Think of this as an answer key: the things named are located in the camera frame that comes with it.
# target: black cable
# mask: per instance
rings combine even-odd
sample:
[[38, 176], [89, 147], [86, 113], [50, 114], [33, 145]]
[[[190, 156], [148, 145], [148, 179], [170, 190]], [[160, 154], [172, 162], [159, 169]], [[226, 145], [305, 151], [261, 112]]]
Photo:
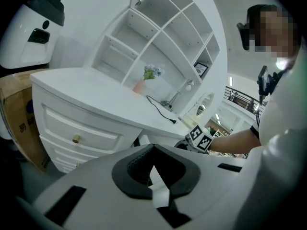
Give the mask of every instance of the black cable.
[[256, 112], [256, 121], [257, 121], [257, 125], [258, 125], [258, 127], [259, 127], [259, 123], [260, 123], [260, 117], [259, 117], [259, 108], [258, 108], [258, 110], [257, 110], [257, 112]]
[[172, 108], [172, 105], [169, 104], [169, 101], [162, 101], [162, 102], [158, 102], [159, 104], [161, 104], [162, 106], [166, 106], [168, 105], [170, 108]]
[[174, 120], [174, 119], [170, 119], [170, 118], [168, 118], [168, 117], [165, 117], [165, 116], [160, 112], [159, 108], [158, 108], [154, 103], [152, 103], [151, 100], [149, 100], [149, 98], [152, 98], [154, 101], [156, 101], [153, 97], [151, 97], [151, 96], [149, 96], [149, 95], [147, 95], [146, 97], [147, 97], [148, 101], [149, 101], [152, 105], [154, 105], [154, 106], [157, 108], [159, 114], [160, 114], [162, 117], [168, 119], [168, 120], [171, 121], [173, 124], [175, 124], [175, 123], [177, 122], [177, 121]]

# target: drawer knob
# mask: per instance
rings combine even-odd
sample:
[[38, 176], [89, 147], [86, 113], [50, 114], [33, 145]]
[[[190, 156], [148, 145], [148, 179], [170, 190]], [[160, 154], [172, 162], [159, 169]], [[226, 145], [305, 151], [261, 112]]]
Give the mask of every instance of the drawer knob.
[[80, 140], [80, 136], [79, 135], [75, 135], [74, 136], [74, 138], [72, 139], [72, 141], [74, 142], [74, 143], [79, 143], [79, 140]]

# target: railing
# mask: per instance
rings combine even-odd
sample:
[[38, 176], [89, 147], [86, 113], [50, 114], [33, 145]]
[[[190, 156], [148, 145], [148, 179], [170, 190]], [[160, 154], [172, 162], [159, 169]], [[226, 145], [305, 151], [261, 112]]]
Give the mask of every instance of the railing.
[[239, 90], [235, 90], [226, 86], [224, 98], [241, 106], [254, 115], [256, 115], [258, 109], [259, 115], [262, 114], [263, 107], [260, 107], [259, 101]]

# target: pink vase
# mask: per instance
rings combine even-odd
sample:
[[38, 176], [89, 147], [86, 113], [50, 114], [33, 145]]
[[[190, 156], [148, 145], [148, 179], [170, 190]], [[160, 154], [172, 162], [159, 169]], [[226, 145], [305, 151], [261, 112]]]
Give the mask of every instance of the pink vase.
[[134, 86], [133, 91], [140, 94], [143, 92], [145, 86], [145, 80], [140, 80], [138, 83]]

